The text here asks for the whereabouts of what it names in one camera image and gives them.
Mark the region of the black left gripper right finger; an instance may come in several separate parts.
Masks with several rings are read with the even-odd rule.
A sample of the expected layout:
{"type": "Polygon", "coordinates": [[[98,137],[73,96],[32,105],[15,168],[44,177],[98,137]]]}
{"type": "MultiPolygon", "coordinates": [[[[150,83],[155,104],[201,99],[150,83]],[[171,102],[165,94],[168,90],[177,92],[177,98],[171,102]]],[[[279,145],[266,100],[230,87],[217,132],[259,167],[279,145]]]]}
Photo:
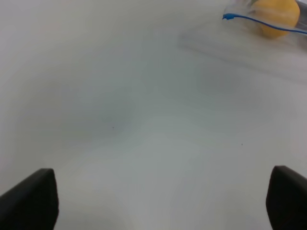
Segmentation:
{"type": "Polygon", "coordinates": [[[273,230],[307,228],[307,179],[286,166],[271,172],[266,210],[273,230]]]}

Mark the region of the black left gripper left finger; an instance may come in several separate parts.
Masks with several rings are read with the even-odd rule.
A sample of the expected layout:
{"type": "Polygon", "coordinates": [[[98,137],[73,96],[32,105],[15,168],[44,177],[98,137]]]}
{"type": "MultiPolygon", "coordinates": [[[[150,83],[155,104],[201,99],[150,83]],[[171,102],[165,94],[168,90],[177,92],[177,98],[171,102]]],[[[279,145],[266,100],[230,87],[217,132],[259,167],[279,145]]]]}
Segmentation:
{"type": "Polygon", "coordinates": [[[53,169],[39,169],[0,196],[2,230],[52,230],[59,215],[53,169]]]}

